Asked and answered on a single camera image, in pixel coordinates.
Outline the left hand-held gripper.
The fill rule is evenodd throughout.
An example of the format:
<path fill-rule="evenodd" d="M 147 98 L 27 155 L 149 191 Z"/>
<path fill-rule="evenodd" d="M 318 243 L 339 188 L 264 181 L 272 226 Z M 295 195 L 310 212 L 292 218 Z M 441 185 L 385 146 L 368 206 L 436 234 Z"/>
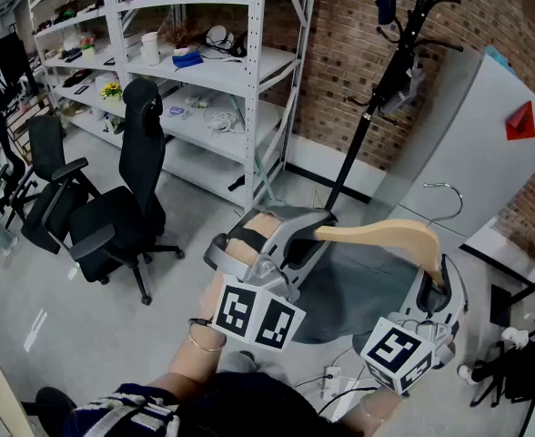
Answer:
<path fill-rule="evenodd" d="M 205 253 L 207 265 L 225 275 L 210 326 L 248 345 L 282 351 L 305 317 L 291 303 L 292 286 L 302 284 L 326 250 L 325 242 L 292 241 L 319 241 L 316 230 L 335 227 L 338 219 L 323 208 L 275 206 L 261 211 L 280 221 L 270 238 L 245 227 L 258 213 L 252 209 L 228 233 L 214 237 Z M 226 253 L 233 238 L 249 242 L 258 252 L 254 264 Z"/>

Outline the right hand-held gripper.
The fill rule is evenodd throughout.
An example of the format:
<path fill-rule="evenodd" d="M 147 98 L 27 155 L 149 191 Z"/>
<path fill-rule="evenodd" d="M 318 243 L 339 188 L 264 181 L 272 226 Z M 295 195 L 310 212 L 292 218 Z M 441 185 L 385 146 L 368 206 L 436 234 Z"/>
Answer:
<path fill-rule="evenodd" d="M 441 256 L 441 274 L 441 310 L 434 310 L 433 278 L 423 270 L 416 288 L 417 307 L 404 306 L 379 318 L 372 332 L 359 340 L 359 356 L 373 379 L 398 395 L 455 357 L 454 339 L 468 310 L 468 295 L 458 267 L 447 254 Z"/>

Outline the person's left hand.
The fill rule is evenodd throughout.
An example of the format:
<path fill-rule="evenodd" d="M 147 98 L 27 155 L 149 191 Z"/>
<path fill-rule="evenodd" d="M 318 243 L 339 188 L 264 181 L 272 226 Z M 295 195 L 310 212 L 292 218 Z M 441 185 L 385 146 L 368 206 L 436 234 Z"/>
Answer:
<path fill-rule="evenodd" d="M 258 213 L 254 218 L 249 220 L 245 229 L 250 229 L 266 239 L 269 239 L 280 226 L 280 220 L 271 214 Z M 244 240 L 232 238 L 226 248 L 226 253 L 248 266 L 253 266 L 259 253 Z"/>

